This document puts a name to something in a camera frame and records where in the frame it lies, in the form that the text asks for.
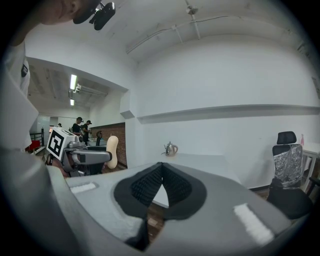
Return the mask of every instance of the brick wall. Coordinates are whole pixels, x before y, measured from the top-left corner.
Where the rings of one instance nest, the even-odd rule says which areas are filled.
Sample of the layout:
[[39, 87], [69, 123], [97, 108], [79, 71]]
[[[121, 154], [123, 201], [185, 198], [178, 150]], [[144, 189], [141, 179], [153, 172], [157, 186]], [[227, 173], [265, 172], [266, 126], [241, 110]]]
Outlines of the brick wall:
[[127, 165], [127, 155], [126, 155], [126, 123], [116, 123], [110, 125], [96, 126], [90, 127], [92, 131], [92, 137], [96, 138], [96, 133], [101, 131], [102, 138], [107, 141], [110, 137], [110, 134], [113, 136], [117, 136], [119, 139], [118, 146], [116, 148], [116, 157], [118, 158], [118, 162]]

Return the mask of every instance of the black rubber mesh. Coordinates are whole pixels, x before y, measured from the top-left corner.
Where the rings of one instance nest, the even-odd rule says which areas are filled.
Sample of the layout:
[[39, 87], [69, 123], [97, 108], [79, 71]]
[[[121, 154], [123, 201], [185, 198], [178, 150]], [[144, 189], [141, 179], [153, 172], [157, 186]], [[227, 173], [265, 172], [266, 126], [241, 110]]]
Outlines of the black rubber mesh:
[[182, 176], [162, 166], [163, 186], [168, 196], [169, 207], [186, 199], [192, 192], [192, 186]]
[[149, 207], [162, 185], [161, 165], [139, 178], [131, 185], [131, 194], [146, 207]]

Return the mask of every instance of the fluorescent light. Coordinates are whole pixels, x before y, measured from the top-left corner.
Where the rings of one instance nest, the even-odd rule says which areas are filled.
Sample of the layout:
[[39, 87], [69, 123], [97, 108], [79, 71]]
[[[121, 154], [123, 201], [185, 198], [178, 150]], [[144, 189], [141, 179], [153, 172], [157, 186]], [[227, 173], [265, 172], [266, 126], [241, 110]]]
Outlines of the fluorescent light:
[[74, 90], [76, 88], [77, 76], [72, 74], [70, 81], [70, 89]]

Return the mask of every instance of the white desk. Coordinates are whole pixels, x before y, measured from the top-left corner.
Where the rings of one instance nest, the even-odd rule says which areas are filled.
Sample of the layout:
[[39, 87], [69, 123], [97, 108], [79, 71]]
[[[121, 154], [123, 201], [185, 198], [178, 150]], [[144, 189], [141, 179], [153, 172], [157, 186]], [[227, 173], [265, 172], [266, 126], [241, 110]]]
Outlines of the white desk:
[[[240, 183], [237, 175], [228, 169], [228, 162], [223, 155], [202, 155], [177, 153], [175, 156], [161, 155], [154, 159], [155, 162], [173, 163], [181, 166], [194, 168], [206, 173], [219, 175], [237, 183]], [[153, 202], [168, 208], [168, 196], [163, 185], [155, 195]]]
[[312, 158], [310, 170], [308, 173], [308, 177], [306, 178], [303, 191], [307, 190], [309, 184], [309, 178], [311, 177], [312, 173], [314, 172], [316, 159], [320, 157], [320, 143], [306, 143], [303, 146], [303, 155]]

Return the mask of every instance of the electric kettle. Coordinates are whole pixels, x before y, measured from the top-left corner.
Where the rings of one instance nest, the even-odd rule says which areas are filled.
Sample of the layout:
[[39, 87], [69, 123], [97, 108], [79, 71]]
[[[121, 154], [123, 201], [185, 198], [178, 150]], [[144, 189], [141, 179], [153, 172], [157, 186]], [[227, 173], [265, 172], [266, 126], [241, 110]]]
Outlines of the electric kettle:
[[165, 155], [168, 157], [172, 157], [178, 152], [178, 147], [176, 145], [171, 144], [171, 141], [169, 141], [168, 145], [166, 146], [164, 145], [164, 148], [165, 148]]

